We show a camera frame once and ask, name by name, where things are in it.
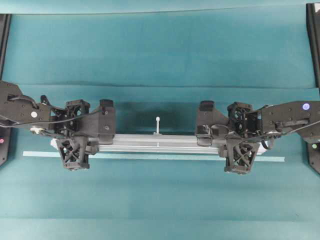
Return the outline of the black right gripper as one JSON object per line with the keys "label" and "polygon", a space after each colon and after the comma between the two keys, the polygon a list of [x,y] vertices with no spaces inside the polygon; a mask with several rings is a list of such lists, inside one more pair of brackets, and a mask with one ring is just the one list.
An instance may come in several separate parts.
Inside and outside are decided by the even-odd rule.
{"label": "black right gripper", "polygon": [[227,107],[229,133],[226,136],[226,173],[245,175],[251,171],[259,150],[258,143],[242,140],[262,140],[261,112],[251,104],[234,102]]}

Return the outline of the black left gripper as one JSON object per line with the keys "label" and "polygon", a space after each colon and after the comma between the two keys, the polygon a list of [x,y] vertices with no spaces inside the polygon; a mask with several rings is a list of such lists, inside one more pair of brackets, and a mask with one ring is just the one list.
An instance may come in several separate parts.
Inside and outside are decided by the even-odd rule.
{"label": "black left gripper", "polygon": [[56,121],[51,125],[51,136],[58,138],[56,140],[58,152],[62,165],[67,170],[90,168],[89,155],[86,153],[87,137],[96,138],[99,135],[99,108],[90,112],[90,106],[88,102],[80,99],[68,101],[65,108],[55,106],[51,108],[55,114],[51,120]]}

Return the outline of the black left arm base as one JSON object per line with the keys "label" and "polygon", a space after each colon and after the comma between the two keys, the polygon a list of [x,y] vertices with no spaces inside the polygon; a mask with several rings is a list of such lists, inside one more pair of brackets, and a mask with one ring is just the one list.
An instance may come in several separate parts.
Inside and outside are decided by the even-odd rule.
{"label": "black left arm base", "polygon": [[2,166],[8,158],[9,144],[11,137],[10,128],[0,128],[0,166]]}

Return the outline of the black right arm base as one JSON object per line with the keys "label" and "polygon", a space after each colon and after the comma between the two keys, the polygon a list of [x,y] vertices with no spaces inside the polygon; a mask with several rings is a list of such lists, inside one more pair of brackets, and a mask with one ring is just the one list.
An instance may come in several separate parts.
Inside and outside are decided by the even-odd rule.
{"label": "black right arm base", "polygon": [[307,143],[308,163],[312,169],[320,174],[320,140]]}

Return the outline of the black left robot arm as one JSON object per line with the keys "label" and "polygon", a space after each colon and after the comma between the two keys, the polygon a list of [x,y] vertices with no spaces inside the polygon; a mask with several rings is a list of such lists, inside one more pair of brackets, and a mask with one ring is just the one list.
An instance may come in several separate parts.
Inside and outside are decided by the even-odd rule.
{"label": "black left robot arm", "polygon": [[82,99],[69,101],[65,108],[50,104],[45,95],[37,103],[24,95],[19,86],[0,82],[0,126],[25,128],[32,134],[50,137],[56,142],[62,165],[70,171],[89,169],[89,138],[80,135],[80,121],[92,116],[90,104]]}

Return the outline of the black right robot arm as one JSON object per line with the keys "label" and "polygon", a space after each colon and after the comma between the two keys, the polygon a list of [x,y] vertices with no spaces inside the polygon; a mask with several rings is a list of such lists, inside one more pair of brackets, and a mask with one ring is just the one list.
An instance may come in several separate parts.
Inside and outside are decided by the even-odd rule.
{"label": "black right robot arm", "polygon": [[275,139],[297,133],[312,149],[320,147],[319,101],[291,101],[254,110],[250,104],[234,102],[228,108],[225,154],[227,173],[251,171],[259,147],[270,150]]}

